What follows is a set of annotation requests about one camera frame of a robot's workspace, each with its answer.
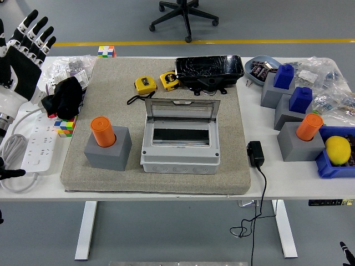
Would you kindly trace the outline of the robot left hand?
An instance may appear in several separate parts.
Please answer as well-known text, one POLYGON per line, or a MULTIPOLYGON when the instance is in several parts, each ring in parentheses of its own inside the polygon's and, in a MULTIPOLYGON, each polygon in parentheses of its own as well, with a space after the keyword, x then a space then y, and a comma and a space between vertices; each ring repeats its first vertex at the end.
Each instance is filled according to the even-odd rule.
POLYGON ((52 26, 44 29, 48 18, 38 17, 35 9, 6 41, 1 23, 1 118, 15 118, 19 107, 33 98, 41 67, 56 42, 52 26))

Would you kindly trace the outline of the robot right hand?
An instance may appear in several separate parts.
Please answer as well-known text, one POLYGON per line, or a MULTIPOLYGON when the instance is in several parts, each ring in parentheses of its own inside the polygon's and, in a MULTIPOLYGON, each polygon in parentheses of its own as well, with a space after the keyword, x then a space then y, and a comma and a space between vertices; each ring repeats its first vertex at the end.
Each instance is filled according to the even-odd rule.
POLYGON ((344 252, 346 259, 348 260, 348 263, 343 263, 344 266, 348 265, 348 266, 354 266, 354 255, 352 254, 352 252, 348 249, 348 247, 346 246, 346 244, 342 241, 340 241, 339 245, 342 248, 342 251, 344 252))

